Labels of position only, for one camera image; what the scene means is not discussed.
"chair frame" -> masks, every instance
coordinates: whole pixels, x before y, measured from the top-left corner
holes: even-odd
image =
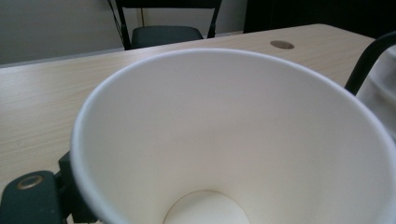
[[[207,38],[215,37],[216,34],[216,20],[219,15],[220,5],[222,0],[116,0],[117,10],[121,22],[121,36],[124,48],[131,49],[131,39],[129,37],[128,28],[126,25],[123,8],[214,8],[212,20],[210,22],[209,32]]]

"chair seat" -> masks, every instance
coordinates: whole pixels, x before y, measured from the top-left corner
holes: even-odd
[[[146,26],[135,28],[132,49],[204,39],[201,33],[189,26]]]

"wall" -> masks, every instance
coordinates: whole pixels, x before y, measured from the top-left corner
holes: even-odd
[[[218,34],[243,30],[246,4],[223,0]],[[146,25],[189,21],[206,35],[211,12],[151,9],[144,15]],[[140,10],[126,16],[132,27],[141,23]],[[107,0],[1,0],[0,27],[0,64],[122,48]]]
[[[396,0],[248,0],[245,33],[312,23],[378,38],[396,30]]]

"table surface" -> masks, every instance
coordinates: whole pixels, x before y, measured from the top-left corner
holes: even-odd
[[[294,49],[270,42],[284,40]],[[33,171],[57,172],[88,94],[122,67],[177,49],[243,49],[311,68],[344,86],[372,38],[315,24],[0,69],[0,192]]]

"gray wall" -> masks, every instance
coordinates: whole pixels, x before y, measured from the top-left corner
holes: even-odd
[[[218,34],[243,30],[246,4],[247,0],[223,0]],[[130,26],[140,25],[140,10],[128,12]],[[146,25],[188,24],[203,35],[211,13],[144,10]],[[115,27],[107,0],[1,0],[0,64],[119,49],[122,44]]]

